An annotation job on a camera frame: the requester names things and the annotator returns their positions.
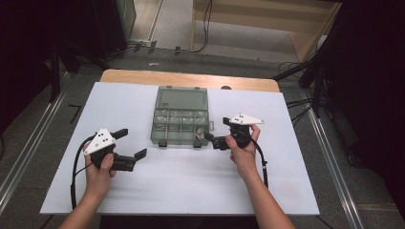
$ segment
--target person's right hand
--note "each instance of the person's right hand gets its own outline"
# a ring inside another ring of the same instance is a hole
[[[260,134],[259,127],[252,125],[250,129],[252,130],[251,138],[257,141]],[[256,167],[256,147],[254,144],[250,142],[246,147],[241,149],[232,135],[227,135],[225,139],[231,150],[230,159],[236,163],[239,176],[241,176],[243,180],[246,180],[252,175],[258,175]]]

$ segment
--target forearm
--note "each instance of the forearm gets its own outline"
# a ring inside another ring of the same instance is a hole
[[[63,221],[59,229],[64,228],[90,228],[93,217],[96,214],[96,210],[101,203],[100,200],[92,197],[83,197],[78,203],[76,208],[71,214]]]
[[[244,182],[261,229],[294,228],[257,171],[244,178]]]

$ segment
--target person's left hand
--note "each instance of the person's left hand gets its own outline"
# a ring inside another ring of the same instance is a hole
[[[85,156],[86,165],[92,163],[90,156]],[[110,179],[114,177],[117,171],[110,170],[114,163],[113,154],[107,154],[98,170],[95,165],[86,168],[86,191],[83,198],[91,198],[97,202],[104,200],[110,189]]]

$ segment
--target wooden table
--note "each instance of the wooden table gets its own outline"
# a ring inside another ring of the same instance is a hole
[[[279,93],[275,80],[262,78],[244,78],[191,73],[164,73],[150,71],[107,70],[100,82],[135,83],[159,86],[201,87],[220,89],[229,86],[233,90]]]

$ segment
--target hand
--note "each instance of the hand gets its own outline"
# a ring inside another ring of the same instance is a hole
[[[90,156],[85,156],[86,165],[92,163]],[[98,170],[95,165],[86,168],[86,191],[83,198],[90,198],[97,203],[101,203],[110,189],[110,179],[115,177],[117,171],[110,170],[114,163],[113,154],[106,155]]]
[[[256,125],[250,126],[252,130],[251,138],[255,141],[259,138],[260,129]],[[256,175],[256,147],[250,142],[243,149],[239,148],[236,140],[231,135],[225,137],[226,143],[231,150],[230,159],[236,163],[238,174],[243,180],[246,180],[250,175]]]

